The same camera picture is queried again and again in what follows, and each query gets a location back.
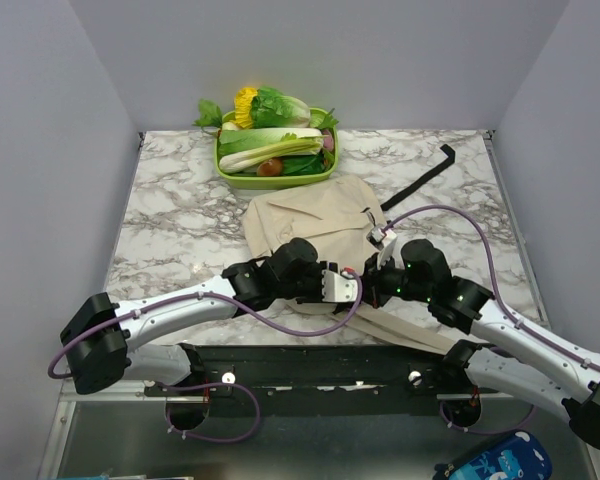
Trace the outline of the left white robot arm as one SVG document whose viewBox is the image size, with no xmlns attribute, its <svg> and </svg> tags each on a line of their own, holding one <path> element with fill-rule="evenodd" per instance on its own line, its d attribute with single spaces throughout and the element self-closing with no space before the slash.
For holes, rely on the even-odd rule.
<svg viewBox="0 0 600 480">
<path fill-rule="evenodd" d="M 193 287 L 148 300 L 114 303 L 90 296 L 60 334 L 76 391 L 104 390 L 140 366 L 151 341 L 205 322 L 263 311 L 277 299 L 324 299 L 327 263 L 307 240 L 294 238 L 269 256 L 234 263 Z"/>
</svg>

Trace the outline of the beige canvas backpack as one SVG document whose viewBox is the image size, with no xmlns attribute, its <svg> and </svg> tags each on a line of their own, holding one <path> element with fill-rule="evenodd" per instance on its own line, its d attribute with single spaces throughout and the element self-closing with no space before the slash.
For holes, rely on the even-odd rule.
<svg viewBox="0 0 600 480">
<path fill-rule="evenodd" d="M 251 200 L 243 217 L 247 245 L 254 257 L 268 255 L 294 238 L 308 240 L 320 260 L 363 270 L 376 252 L 367 240 L 385 213 L 455 163 L 455 151 L 441 147 L 446 159 L 381 203 L 371 187 L 354 175 L 278 190 Z M 454 341 L 384 310 L 360 306 L 347 326 L 389 344 L 446 354 Z"/>
</svg>

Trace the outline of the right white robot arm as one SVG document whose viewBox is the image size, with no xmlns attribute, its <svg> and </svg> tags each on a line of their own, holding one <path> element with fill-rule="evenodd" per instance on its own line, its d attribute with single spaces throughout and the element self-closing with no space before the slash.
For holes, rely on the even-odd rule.
<svg viewBox="0 0 600 480">
<path fill-rule="evenodd" d="M 460 341 L 440 367 L 440 379 L 460 392 L 474 384 L 553 413 L 582 441 L 600 450 L 600 354 L 536 325 L 497 300 L 494 291 L 451 273 L 444 254 L 425 239 L 401 249 L 384 233 L 363 274 L 365 299 L 373 307 L 390 298 L 418 301 L 441 324 L 479 338 Z"/>
</svg>

